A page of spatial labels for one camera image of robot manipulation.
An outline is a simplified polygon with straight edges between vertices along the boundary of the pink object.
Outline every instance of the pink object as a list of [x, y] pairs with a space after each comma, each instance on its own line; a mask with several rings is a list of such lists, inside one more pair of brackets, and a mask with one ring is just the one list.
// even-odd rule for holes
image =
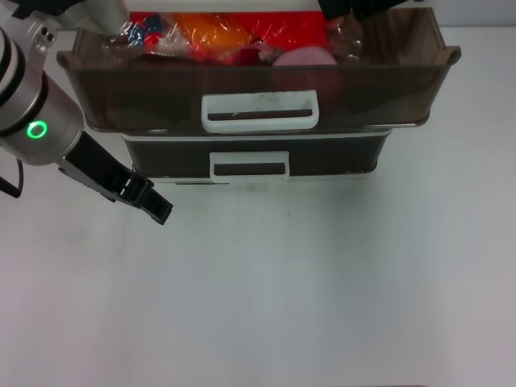
[[337, 60], [324, 48], [304, 47], [289, 51], [276, 59], [273, 66], [337, 65]]

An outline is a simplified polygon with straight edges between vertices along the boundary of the black drawer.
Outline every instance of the black drawer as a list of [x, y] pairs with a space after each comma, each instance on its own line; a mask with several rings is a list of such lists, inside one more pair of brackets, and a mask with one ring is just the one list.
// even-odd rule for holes
[[[389, 132], [382, 135], [341, 138], [295, 138], [258, 140], [152, 141], [125, 137], [137, 172], [148, 177], [210, 178], [210, 154], [234, 152], [288, 152], [289, 175], [307, 177], [369, 173]], [[272, 165], [231, 166], [232, 174], [267, 174]]]

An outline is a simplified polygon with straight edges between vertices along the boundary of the robotic arm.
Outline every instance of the robotic arm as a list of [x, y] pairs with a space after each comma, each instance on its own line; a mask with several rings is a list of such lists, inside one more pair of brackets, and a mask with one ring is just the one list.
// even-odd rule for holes
[[[47, 15], [67, 27], [113, 35], [128, 19], [125, 6], [118, 0], [14, 1], [15, 12], [0, 26], [0, 146], [16, 156], [20, 167], [20, 161], [55, 163], [62, 173], [112, 202], [140, 208], [164, 224], [173, 206], [150, 180], [120, 164], [83, 131], [80, 107], [44, 71], [55, 39], [52, 25], [29, 18]], [[3, 180], [0, 189], [20, 194]]]

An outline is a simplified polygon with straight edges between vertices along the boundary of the storage drawer unit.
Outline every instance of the storage drawer unit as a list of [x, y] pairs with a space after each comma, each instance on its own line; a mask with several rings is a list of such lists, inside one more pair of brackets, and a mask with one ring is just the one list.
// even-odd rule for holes
[[[426, 122], [460, 49], [446, 46], [429, 8], [392, 9], [363, 28], [364, 54], [354, 65], [231, 67], [155, 57], [121, 64], [102, 37], [85, 31], [58, 61], [90, 126], [123, 133], [136, 169], [150, 177], [210, 179], [210, 154], [227, 152], [288, 152], [292, 177], [366, 173], [391, 129]], [[268, 104], [253, 108], [258, 100]]]

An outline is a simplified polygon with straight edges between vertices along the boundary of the white table surface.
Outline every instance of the white table surface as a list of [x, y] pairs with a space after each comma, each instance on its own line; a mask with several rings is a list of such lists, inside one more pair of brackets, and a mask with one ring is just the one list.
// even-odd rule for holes
[[516, 385], [516, 28], [443, 34], [463, 58], [429, 123], [367, 179], [158, 185], [162, 227], [26, 167], [0, 196], [0, 386]]

